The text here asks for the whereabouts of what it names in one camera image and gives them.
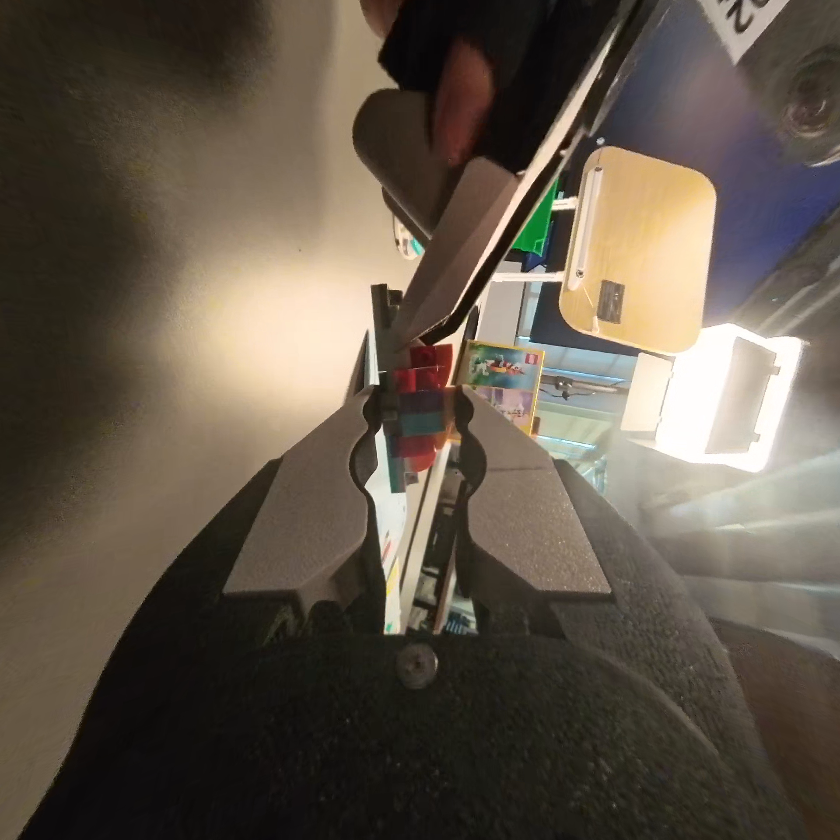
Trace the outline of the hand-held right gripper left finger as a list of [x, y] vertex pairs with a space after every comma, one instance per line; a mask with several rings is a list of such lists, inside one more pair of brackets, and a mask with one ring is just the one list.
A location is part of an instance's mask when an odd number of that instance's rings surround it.
[[301, 619], [321, 602], [385, 630], [385, 573], [375, 500], [380, 390], [365, 387], [280, 457], [224, 585], [236, 599], [277, 596]]

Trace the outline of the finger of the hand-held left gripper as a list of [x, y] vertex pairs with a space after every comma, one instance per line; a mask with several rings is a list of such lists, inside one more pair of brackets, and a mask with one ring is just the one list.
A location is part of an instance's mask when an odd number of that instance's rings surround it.
[[394, 320], [394, 345], [406, 347], [455, 313], [479, 271], [494, 272], [533, 209], [542, 201], [563, 159], [565, 134], [552, 131], [531, 163], [514, 174], [479, 156], [471, 160], [406, 289]]

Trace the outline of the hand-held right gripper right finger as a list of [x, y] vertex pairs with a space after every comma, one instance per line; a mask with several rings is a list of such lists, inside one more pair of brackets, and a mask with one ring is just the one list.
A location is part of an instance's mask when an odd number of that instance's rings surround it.
[[455, 562], [479, 632], [559, 632], [556, 606], [614, 601], [549, 453], [468, 388], [455, 389]]

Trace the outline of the pale blue instruction booklet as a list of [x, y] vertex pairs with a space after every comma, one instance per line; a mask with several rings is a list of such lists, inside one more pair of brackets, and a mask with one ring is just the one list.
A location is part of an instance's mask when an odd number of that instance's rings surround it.
[[391, 492], [387, 464], [378, 466], [365, 485], [379, 533], [386, 635], [404, 634], [408, 628], [451, 448], [446, 443], [437, 451], [432, 466], [404, 492]]

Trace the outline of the multicoloured lego model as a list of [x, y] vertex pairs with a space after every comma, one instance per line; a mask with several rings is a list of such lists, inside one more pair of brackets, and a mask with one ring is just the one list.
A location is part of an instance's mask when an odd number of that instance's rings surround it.
[[371, 287], [372, 327], [364, 377], [375, 387], [376, 454], [385, 488], [403, 494], [430, 469], [453, 429], [449, 387], [455, 366], [452, 343], [414, 340], [398, 348], [393, 334], [403, 294], [385, 284]]

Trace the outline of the yellow lego box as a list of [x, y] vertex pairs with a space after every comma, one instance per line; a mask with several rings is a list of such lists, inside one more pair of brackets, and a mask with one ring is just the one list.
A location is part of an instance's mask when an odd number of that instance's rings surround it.
[[485, 399], [526, 435], [532, 433], [543, 372], [541, 350], [484, 343], [465, 343], [455, 384]]

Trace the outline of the person's left hand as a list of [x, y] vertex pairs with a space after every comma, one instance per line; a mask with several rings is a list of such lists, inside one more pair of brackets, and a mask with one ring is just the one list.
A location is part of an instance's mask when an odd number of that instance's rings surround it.
[[483, 52], [457, 39], [444, 63], [432, 117], [434, 151], [449, 167], [469, 158], [495, 93], [493, 70]]

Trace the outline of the green plastic bin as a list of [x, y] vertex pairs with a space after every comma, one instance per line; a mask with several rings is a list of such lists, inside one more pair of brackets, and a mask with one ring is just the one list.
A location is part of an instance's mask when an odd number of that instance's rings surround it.
[[563, 196], [560, 178], [556, 177], [539, 205], [532, 211], [527, 223], [514, 241], [512, 250], [527, 256], [545, 256], [554, 214], [553, 205], [559, 197]]

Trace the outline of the bright white light fixture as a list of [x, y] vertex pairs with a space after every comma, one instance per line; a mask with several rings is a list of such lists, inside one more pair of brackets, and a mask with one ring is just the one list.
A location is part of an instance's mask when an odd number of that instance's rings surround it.
[[688, 464], [757, 474], [769, 463], [806, 347], [726, 323], [702, 329], [684, 352], [641, 352], [620, 432]]

